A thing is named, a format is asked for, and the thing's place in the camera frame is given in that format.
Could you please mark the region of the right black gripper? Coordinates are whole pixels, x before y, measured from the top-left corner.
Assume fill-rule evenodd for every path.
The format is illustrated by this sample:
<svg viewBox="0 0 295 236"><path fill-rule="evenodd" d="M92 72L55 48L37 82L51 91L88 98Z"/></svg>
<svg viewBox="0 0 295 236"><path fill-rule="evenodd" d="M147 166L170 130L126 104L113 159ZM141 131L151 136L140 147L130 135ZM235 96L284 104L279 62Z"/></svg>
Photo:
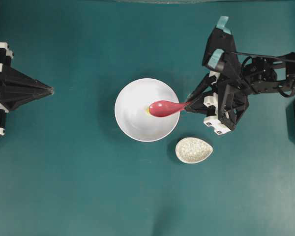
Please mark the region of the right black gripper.
<svg viewBox="0 0 295 236"><path fill-rule="evenodd" d="M204 92L210 86L213 89ZM206 115L204 125L212 127L217 135L223 135L235 129L248 108L249 92L250 86L243 79L232 80L210 71L188 96L185 110Z"/></svg>

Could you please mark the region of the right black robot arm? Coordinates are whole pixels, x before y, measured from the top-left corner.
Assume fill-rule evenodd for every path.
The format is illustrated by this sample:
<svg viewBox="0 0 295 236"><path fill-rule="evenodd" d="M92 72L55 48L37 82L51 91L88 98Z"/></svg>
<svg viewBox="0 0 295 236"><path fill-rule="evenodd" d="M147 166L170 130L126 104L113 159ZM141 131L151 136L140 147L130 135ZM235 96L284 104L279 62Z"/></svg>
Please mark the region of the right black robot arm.
<svg viewBox="0 0 295 236"><path fill-rule="evenodd" d="M236 128L250 95L295 95L295 52L279 57L245 54L243 62L238 54L217 49L205 59L203 65L210 72L187 98L185 110L204 114L204 125L217 135Z"/></svg>

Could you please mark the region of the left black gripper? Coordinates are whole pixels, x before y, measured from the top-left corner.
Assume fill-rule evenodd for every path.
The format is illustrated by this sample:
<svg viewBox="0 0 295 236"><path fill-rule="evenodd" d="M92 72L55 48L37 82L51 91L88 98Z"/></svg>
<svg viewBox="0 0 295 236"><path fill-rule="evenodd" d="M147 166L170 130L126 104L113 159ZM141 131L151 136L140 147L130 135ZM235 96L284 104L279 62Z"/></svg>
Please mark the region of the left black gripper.
<svg viewBox="0 0 295 236"><path fill-rule="evenodd" d="M0 91L0 137L5 135L7 113L54 94L52 87L10 67L13 57L13 51L10 50L8 43L0 42L0 89L3 87L3 82L6 85L29 88L22 88L20 92L15 88L12 91Z"/></svg>

